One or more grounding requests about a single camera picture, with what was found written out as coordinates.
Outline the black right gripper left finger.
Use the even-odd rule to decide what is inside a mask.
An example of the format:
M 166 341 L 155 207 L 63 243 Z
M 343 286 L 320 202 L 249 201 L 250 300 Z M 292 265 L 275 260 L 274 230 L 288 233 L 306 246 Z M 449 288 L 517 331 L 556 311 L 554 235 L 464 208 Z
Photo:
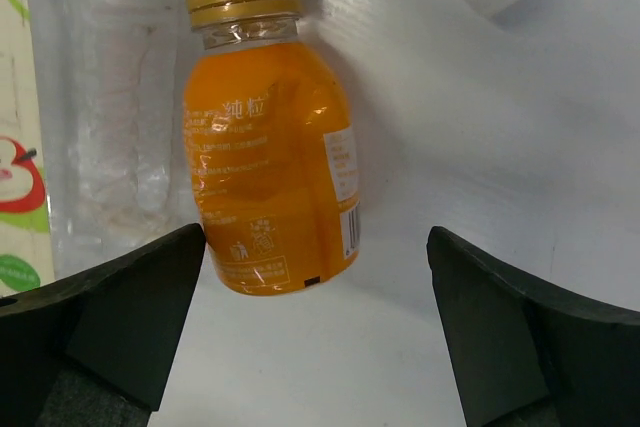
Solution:
M 145 426 L 205 253 L 199 224 L 1 300 L 4 426 Z

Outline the orange juice bottle gold cap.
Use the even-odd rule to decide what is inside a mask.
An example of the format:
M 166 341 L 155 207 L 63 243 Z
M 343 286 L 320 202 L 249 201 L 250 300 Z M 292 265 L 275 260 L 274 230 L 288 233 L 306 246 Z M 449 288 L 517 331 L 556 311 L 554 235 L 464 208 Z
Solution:
M 184 89 L 192 191 L 220 280 L 297 292 L 353 264 L 361 222 L 345 93 L 298 35 L 301 0 L 186 0 L 204 52 Z

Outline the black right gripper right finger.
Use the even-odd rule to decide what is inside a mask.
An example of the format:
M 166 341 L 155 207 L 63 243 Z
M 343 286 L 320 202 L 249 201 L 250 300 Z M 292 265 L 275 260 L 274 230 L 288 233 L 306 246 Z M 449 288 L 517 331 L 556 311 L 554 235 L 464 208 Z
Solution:
M 636 426 L 639 314 L 509 265 L 444 227 L 426 245 L 469 426 Z

